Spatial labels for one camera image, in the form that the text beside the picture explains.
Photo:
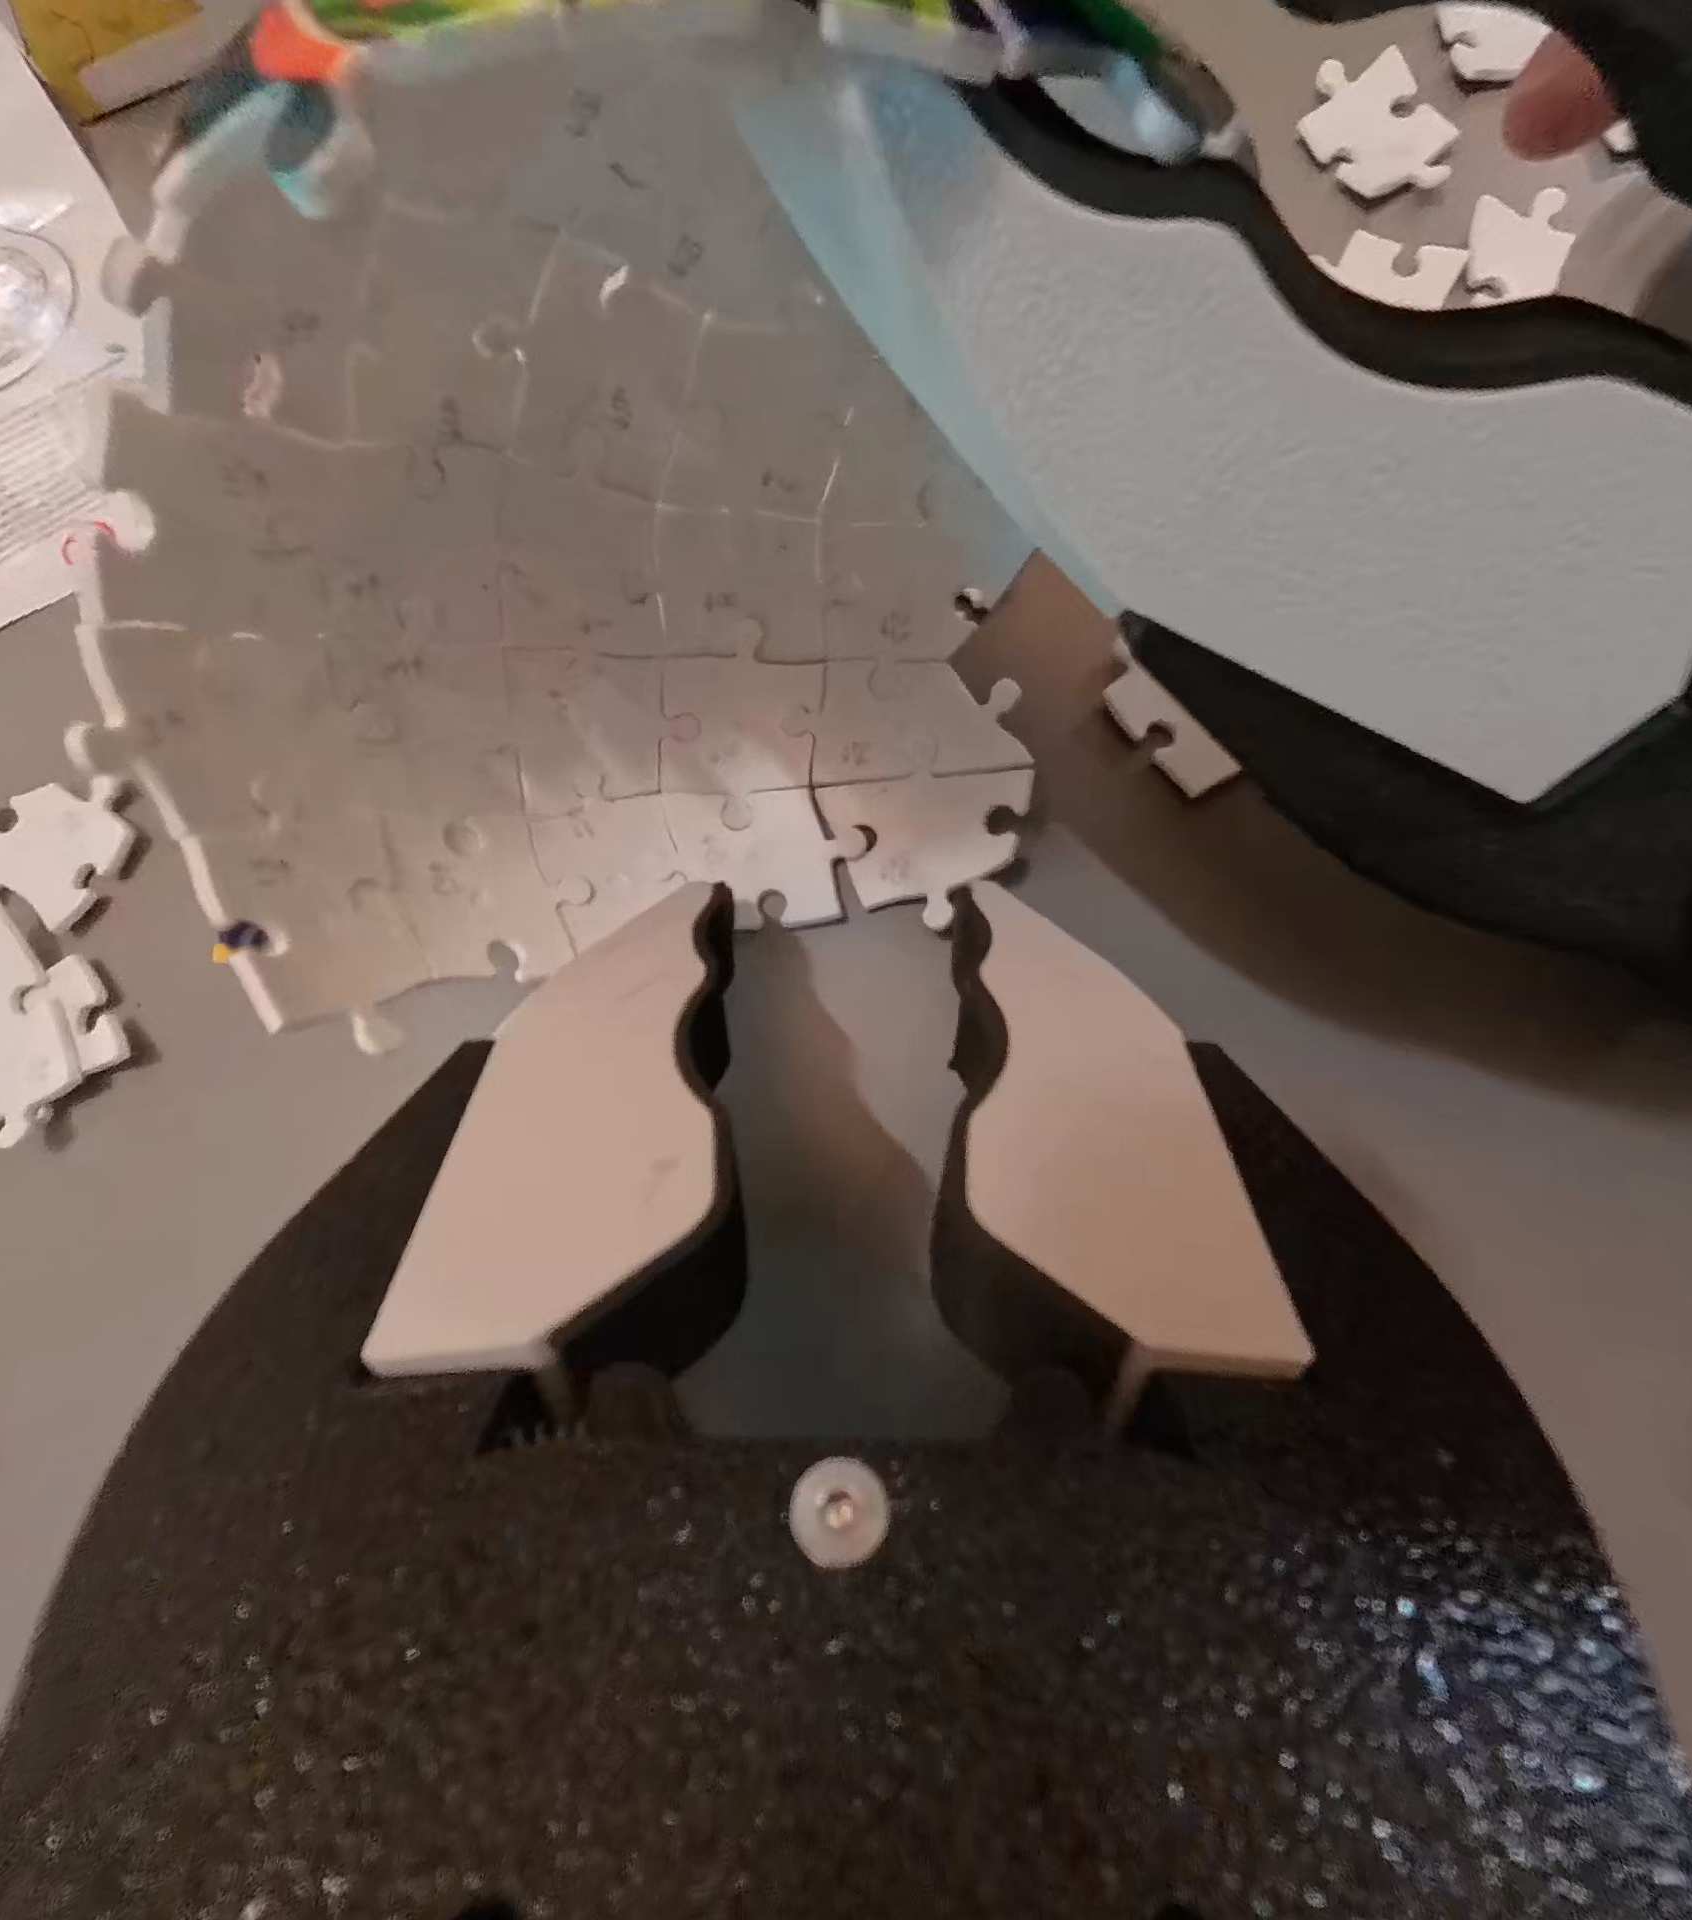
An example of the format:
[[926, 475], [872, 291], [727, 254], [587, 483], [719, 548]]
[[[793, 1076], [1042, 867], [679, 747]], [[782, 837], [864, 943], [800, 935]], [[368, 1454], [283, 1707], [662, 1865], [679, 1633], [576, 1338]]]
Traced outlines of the blue puzzle box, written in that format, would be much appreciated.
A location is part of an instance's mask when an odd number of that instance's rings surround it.
[[153, 99], [215, 56], [194, 0], [6, 0], [24, 56], [75, 123]]

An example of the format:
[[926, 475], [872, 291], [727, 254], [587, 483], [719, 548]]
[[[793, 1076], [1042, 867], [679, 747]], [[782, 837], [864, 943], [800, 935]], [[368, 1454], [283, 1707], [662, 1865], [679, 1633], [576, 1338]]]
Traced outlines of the person's right hand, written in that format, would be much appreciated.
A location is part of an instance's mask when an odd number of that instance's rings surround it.
[[1559, 160], [1595, 146], [1624, 104], [1612, 96], [1595, 60], [1573, 36], [1552, 31], [1505, 91], [1505, 151], [1520, 160]]

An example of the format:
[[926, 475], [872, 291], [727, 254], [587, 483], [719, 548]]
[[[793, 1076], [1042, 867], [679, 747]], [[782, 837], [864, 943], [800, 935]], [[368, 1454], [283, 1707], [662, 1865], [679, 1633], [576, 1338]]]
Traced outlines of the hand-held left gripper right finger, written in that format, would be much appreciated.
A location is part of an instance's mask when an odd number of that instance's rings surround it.
[[1154, 1382], [1302, 1382], [1292, 1300], [1187, 1030], [996, 880], [955, 896], [955, 1076], [930, 1293], [999, 1379], [1067, 1374], [1102, 1427]]

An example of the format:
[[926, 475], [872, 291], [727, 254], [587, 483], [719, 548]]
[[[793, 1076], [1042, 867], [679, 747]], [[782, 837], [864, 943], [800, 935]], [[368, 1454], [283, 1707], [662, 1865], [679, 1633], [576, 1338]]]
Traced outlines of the partly built puzzle ball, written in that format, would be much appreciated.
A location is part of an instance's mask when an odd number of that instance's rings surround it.
[[808, 6], [260, 6], [198, 76], [81, 565], [103, 715], [263, 1030], [544, 979], [674, 885], [829, 924], [1016, 867], [955, 653], [1033, 557], [738, 109]]

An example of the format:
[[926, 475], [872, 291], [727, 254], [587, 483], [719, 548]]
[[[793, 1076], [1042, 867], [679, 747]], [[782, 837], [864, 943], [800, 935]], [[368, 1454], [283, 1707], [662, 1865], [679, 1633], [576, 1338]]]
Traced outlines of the white puzzle piece cluster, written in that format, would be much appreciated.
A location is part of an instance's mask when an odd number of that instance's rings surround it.
[[0, 1148], [33, 1138], [81, 1086], [134, 1062], [106, 974], [65, 955], [42, 961], [0, 902]]
[[0, 896], [17, 899], [48, 929], [75, 929], [98, 889], [126, 869], [136, 827], [117, 811], [126, 779], [98, 776], [89, 794], [38, 786], [6, 804]]

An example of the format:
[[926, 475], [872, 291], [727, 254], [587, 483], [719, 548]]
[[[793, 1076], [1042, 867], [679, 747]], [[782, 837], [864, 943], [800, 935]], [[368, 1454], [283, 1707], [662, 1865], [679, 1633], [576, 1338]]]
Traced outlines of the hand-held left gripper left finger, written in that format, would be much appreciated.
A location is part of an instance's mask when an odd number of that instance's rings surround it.
[[674, 1385], [749, 1293], [719, 1076], [730, 885], [679, 885], [496, 1026], [360, 1339], [376, 1382], [523, 1379], [557, 1417]]

